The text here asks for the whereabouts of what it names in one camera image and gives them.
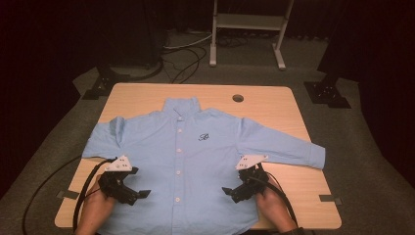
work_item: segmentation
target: button-up shirt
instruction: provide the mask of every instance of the button-up shirt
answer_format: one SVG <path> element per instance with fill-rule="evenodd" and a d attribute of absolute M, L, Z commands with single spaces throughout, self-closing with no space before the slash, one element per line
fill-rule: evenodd
<path fill-rule="evenodd" d="M 254 197 L 235 204 L 222 187 L 236 188 L 243 155 L 322 168 L 324 148 L 217 109 L 197 98 L 166 99 L 162 111 L 98 123 L 83 157 L 126 155 L 136 174 L 124 179 L 151 190 L 134 206 L 116 204 L 101 234 L 240 234 L 258 220 Z"/>

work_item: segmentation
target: shirt sleeve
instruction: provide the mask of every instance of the shirt sleeve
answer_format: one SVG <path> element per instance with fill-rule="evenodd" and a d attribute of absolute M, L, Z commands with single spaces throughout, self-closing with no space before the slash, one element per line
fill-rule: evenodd
<path fill-rule="evenodd" d="M 323 168 L 325 149 L 309 141 L 242 118 L 238 126 L 238 151 L 247 155 L 267 155 L 268 162 Z"/>
<path fill-rule="evenodd" d="M 125 119 L 116 117 L 107 123 L 98 123 L 86 143 L 82 158 L 112 159 L 122 155 L 121 142 Z"/>

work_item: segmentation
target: person's left hand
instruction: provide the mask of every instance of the person's left hand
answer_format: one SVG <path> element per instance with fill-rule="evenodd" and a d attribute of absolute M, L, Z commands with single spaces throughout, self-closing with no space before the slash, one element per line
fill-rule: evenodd
<path fill-rule="evenodd" d="M 82 215 L 75 231 L 75 235 L 95 235 L 113 212 L 116 199 L 107 197 L 101 190 L 97 179 L 91 189 L 86 193 L 83 203 Z"/>

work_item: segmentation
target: person's arm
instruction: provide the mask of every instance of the person's arm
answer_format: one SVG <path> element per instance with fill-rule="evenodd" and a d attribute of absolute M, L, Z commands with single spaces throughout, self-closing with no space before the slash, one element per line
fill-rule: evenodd
<path fill-rule="evenodd" d="M 113 212 L 116 199 L 107 197 L 99 188 L 98 180 L 101 175 L 97 175 L 95 184 L 86 193 L 83 203 L 82 215 L 75 235 L 95 235 L 97 230 L 104 224 Z"/>
<path fill-rule="evenodd" d="M 269 183 L 280 188 L 272 179 Z M 302 228 L 298 228 L 291 219 L 284 201 L 274 191 L 265 188 L 263 194 L 256 194 L 256 204 L 261 213 L 267 218 L 280 232 L 280 234 L 303 234 Z"/>

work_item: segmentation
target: white bracket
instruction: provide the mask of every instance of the white bracket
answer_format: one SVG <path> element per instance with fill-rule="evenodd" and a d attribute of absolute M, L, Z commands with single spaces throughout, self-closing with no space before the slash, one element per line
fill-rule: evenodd
<path fill-rule="evenodd" d="M 117 158 L 107 167 L 105 167 L 105 171 L 131 171 L 132 166 L 128 160 L 128 157 L 122 155 L 121 157 Z"/>
<path fill-rule="evenodd" d="M 243 155 L 241 160 L 235 166 L 236 169 L 247 169 L 268 159 L 266 155 Z"/>

